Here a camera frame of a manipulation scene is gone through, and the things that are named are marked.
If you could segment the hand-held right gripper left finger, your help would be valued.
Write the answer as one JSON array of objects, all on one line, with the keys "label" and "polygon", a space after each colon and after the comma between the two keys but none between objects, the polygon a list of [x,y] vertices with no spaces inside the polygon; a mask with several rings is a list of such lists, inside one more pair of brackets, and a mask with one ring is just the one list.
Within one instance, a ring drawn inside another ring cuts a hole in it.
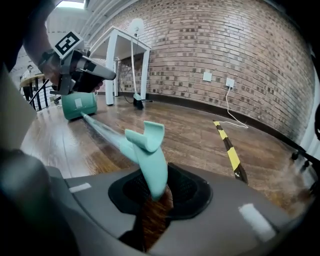
[{"label": "hand-held right gripper left finger", "polygon": [[98,230],[123,247],[144,253],[142,207],[150,190],[139,169],[65,179],[70,195]]}]

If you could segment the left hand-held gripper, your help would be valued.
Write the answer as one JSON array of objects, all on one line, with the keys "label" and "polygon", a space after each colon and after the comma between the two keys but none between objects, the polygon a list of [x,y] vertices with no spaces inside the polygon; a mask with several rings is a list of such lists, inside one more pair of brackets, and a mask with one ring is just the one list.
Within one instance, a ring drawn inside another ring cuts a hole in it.
[{"label": "left hand-held gripper", "polygon": [[59,84],[53,84],[58,95],[92,93],[103,85],[103,80],[113,81],[116,78],[113,70],[90,59],[83,46],[83,39],[73,31],[54,45],[53,58],[59,59],[61,66]]}]

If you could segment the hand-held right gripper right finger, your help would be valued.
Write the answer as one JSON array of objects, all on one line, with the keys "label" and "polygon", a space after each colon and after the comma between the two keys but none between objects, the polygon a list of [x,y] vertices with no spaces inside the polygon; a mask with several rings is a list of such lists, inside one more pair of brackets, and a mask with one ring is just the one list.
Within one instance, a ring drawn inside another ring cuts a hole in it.
[{"label": "hand-held right gripper right finger", "polygon": [[236,256],[263,245],[239,208],[253,204],[277,233],[292,218],[257,190],[231,176],[178,164],[208,182],[213,196],[191,219],[173,220],[149,253],[153,256]]}]

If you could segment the person's left hand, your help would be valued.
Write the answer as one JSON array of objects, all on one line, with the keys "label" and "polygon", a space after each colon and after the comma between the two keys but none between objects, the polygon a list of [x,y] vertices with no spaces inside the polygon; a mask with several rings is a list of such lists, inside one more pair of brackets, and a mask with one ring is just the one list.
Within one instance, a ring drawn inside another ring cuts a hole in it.
[{"label": "person's left hand", "polygon": [[61,76],[61,63],[59,59],[52,58],[45,66],[45,76],[53,85],[58,86]]}]

